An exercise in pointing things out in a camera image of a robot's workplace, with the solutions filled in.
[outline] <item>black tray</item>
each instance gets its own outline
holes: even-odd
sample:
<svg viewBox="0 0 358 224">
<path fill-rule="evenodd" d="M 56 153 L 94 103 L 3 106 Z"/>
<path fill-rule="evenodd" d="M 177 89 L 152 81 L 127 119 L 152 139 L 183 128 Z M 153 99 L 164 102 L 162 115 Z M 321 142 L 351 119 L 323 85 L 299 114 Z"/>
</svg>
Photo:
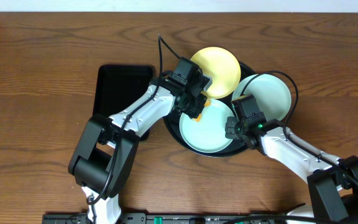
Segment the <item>black tray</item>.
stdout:
<svg viewBox="0 0 358 224">
<path fill-rule="evenodd" d="M 239 62 L 239 63 L 240 63 L 240 67 L 241 67 L 240 82 L 241 82 L 241 80 L 247 78 L 250 75 L 255 75 L 255 72 L 253 71 L 253 69 L 251 69 L 250 67 L 248 67 L 246 64 L 244 64 L 242 62 Z M 220 100 L 224 104 L 228 105 L 228 107 L 234 113 L 234 110 L 231 105 L 232 95 L 233 95 L 233 93 L 231 93 L 228 96 L 225 96 L 224 98 L 218 99 L 218 100 Z M 227 157 L 227 156 L 234 156 L 240 152 L 244 152 L 248 148 L 244 141 L 233 140 L 230 143 L 230 145 L 228 145 L 226 148 L 220 150 L 219 152 L 212 152 L 212 153 L 199 152 L 199 151 L 193 149 L 192 147 L 190 147 L 189 145 L 187 145 L 185 140 L 183 140 L 183 138 L 181 137 L 180 130 L 179 130 L 180 115 L 181 115 L 181 113 L 176 113 L 176 112 L 172 111 L 169 115 L 167 115 L 163 118 L 164 123 L 165 123 L 168 131 L 171 133 L 171 135 L 177 142 L 179 142 L 182 146 L 188 148 L 189 150 L 191 150 L 197 154 L 200 154 L 203 156 L 210 156 L 210 157 Z"/>
</svg>

